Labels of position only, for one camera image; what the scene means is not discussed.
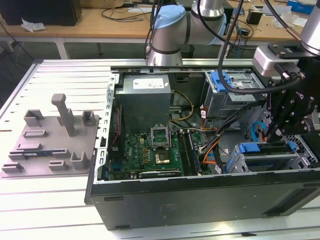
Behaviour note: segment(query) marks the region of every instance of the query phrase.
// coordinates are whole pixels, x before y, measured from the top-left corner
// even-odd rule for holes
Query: white sticker
[[[226,154],[226,155],[229,155],[229,150],[226,148],[226,149],[223,149],[223,152]]]
[[[218,165],[215,165],[215,168],[214,168],[215,170],[216,170],[216,172],[218,173],[218,174],[221,174],[221,168],[220,167],[218,167]]]
[[[162,78],[141,78],[133,80],[133,89],[164,89]]]
[[[206,119],[207,112],[205,110],[201,110],[201,118]]]
[[[240,82],[240,81],[238,81],[238,82],[233,82],[232,83],[234,86],[236,86],[236,87],[243,87],[243,84],[242,84],[242,82]]]
[[[23,156],[38,156],[36,153],[25,153]]]

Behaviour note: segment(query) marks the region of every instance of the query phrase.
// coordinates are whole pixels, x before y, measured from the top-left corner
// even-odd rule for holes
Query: blue cable
[[[257,139],[256,134],[255,134],[256,124],[260,124],[262,126],[263,130],[266,130],[267,126],[262,121],[255,121],[254,123],[252,123],[252,125],[251,125],[251,135],[252,135],[253,140],[255,142],[258,142],[258,139]]]

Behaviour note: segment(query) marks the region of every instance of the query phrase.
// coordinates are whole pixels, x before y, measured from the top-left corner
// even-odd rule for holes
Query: table leg
[[[9,41],[0,41],[0,45],[6,50],[8,53],[13,53],[14,49],[11,46],[11,43]]]
[[[61,59],[70,59],[68,50],[66,49],[65,42],[62,39],[58,39],[56,42]]]
[[[104,49],[102,47],[102,43],[101,42],[97,42],[96,47],[98,48],[98,54],[99,55],[104,54]]]

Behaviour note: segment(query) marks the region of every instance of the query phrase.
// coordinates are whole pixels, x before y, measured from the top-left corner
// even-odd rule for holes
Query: workbench
[[[228,1],[233,7],[238,5],[237,1]],[[279,3],[270,1],[273,5],[285,5],[285,3]],[[248,15],[248,9],[252,5],[264,5],[260,0],[253,0],[250,3],[243,4],[245,10],[245,16],[240,16],[239,19],[246,21]],[[128,16],[137,15],[138,12],[115,12],[113,18],[125,18]],[[8,32],[15,37],[19,42],[51,42],[55,43],[59,51],[61,59],[69,59],[68,50],[65,47],[65,43],[97,43],[98,53],[102,53],[102,45],[100,43],[144,43],[146,35],[148,33],[150,22],[144,17],[139,17],[141,21],[136,22],[118,22],[109,20],[101,16],[101,10],[97,8],[83,8],[80,20],[75,26],[58,26],[58,25],[46,25],[46,30],[29,32],[22,28],[20,25],[7,25],[3,19],[5,28]],[[288,41],[293,38],[285,31],[284,28],[276,29],[272,25],[273,16],[262,16],[259,25],[252,25],[254,34],[252,38],[247,42],[247,45],[260,46],[267,45],[271,42]],[[239,23],[240,27],[246,27],[245,24]],[[298,33],[302,31],[302,27],[293,27]],[[236,31],[234,31],[231,40],[236,37]],[[6,32],[0,27],[0,42],[3,46],[7,41],[12,41],[12,38],[6,34]],[[9,45],[6,45],[9,51],[12,51]]]
[[[217,67],[217,59],[185,59],[184,65]],[[104,113],[111,66],[145,66],[143,59],[45,60],[33,64],[0,110],[0,166],[7,161],[28,109],[58,116],[54,93],[66,95],[73,115]],[[250,67],[251,59],[228,59],[225,67]],[[290,216],[107,231],[94,206],[84,203],[87,176],[0,178],[0,239],[242,239],[304,240],[320,236],[320,197]],[[214,212],[214,201],[201,203]]]

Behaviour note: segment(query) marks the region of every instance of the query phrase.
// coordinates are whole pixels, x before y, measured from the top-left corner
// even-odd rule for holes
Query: aluminum work table
[[[189,66],[218,65],[217,59],[189,59]],[[250,66],[230,59],[225,66]],[[64,93],[74,115],[103,112],[112,66],[140,66],[142,59],[44,60],[33,64],[0,110],[0,165],[15,145],[28,109],[57,116],[54,93]],[[0,179],[0,239],[242,239],[320,238],[320,197],[290,216],[108,231],[96,208],[84,203],[87,176]]]

